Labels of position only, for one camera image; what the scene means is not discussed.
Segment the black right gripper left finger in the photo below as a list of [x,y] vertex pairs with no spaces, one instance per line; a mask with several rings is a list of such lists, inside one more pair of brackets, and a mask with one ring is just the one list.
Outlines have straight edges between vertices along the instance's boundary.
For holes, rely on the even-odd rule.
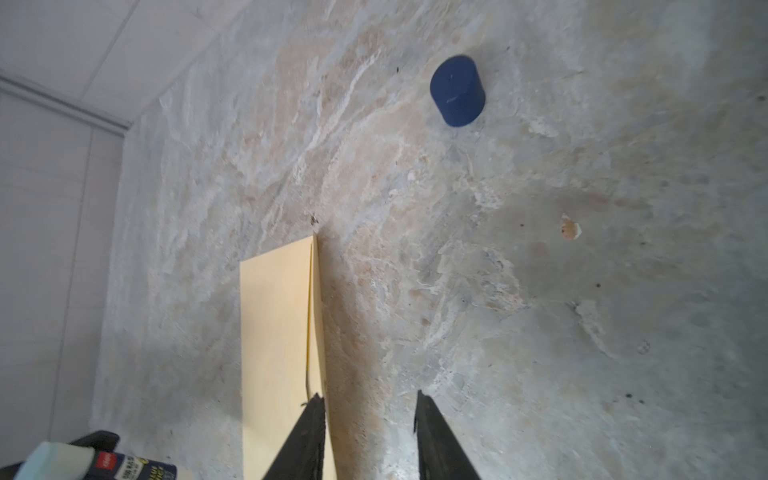
[[263,479],[322,480],[325,443],[325,400],[315,394],[306,404]]

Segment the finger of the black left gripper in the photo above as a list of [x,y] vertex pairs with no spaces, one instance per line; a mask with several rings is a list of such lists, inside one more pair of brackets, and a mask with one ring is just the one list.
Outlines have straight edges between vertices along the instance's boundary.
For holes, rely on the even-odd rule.
[[83,479],[97,452],[113,452],[114,432],[99,430],[70,443],[41,442],[22,462],[1,468],[2,479]]

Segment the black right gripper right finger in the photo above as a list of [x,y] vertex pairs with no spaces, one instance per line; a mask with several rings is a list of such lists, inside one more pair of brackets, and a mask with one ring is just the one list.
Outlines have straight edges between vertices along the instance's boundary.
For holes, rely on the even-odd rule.
[[417,393],[414,433],[421,480],[480,479],[435,401],[422,390]]

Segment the blue glue stick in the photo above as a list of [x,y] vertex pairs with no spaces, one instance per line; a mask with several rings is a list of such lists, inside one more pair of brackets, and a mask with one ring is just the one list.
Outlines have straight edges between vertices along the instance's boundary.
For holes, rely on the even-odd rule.
[[183,480],[193,472],[172,464],[58,442],[42,442],[14,479],[27,480]]

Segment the yellow paper envelope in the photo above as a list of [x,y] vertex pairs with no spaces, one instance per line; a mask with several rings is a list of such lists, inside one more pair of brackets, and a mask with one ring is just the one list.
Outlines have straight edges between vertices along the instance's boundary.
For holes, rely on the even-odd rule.
[[243,474],[261,479],[314,395],[327,394],[317,239],[241,262]]

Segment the dark blue glue cap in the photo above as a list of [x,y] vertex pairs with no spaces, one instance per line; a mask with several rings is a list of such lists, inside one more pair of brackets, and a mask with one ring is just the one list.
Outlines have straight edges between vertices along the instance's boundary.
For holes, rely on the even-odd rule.
[[466,55],[444,61],[434,72],[430,95],[445,123],[463,127],[482,113],[486,95],[476,63]]

